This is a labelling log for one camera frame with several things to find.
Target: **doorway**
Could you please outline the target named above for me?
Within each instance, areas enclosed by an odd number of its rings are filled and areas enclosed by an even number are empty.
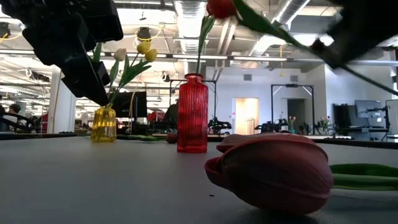
[[[259,99],[235,98],[233,113],[235,114],[234,133],[256,134],[254,128],[259,124]]]
[[[287,114],[296,117],[293,123],[295,133],[299,133],[299,126],[305,122],[305,100],[304,99],[287,99]]]

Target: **column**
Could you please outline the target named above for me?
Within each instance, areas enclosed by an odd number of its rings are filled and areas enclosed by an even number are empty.
[[[21,110],[19,111],[19,115],[26,117],[26,103],[17,101],[16,104],[18,104],[21,107]]]
[[[47,133],[75,130],[76,97],[63,84],[63,73],[53,65]]]
[[[80,119],[81,119],[81,125],[88,124],[88,113],[82,113]]]

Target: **computer monitor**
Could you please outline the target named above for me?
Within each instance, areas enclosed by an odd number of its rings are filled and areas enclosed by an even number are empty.
[[[119,93],[113,101],[112,109],[116,112],[117,118],[130,118],[130,102],[133,92]],[[132,102],[132,118],[147,117],[147,92],[137,91]]]
[[[381,118],[382,111],[372,111],[382,108],[381,102],[377,100],[356,100],[356,117],[357,118]]]

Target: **small vase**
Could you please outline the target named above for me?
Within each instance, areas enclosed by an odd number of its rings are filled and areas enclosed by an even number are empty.
[[[116,140],[116,112],[112,105],[106,105],[95,111],[93,132],[91,140],[93,142],[114,142]]]

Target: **red tulip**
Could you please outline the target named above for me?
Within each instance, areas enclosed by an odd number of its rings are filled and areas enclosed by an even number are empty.
[[[209,15],[217,19],[236,15],[236,8],[232,0],[209,0],[206,10]]]

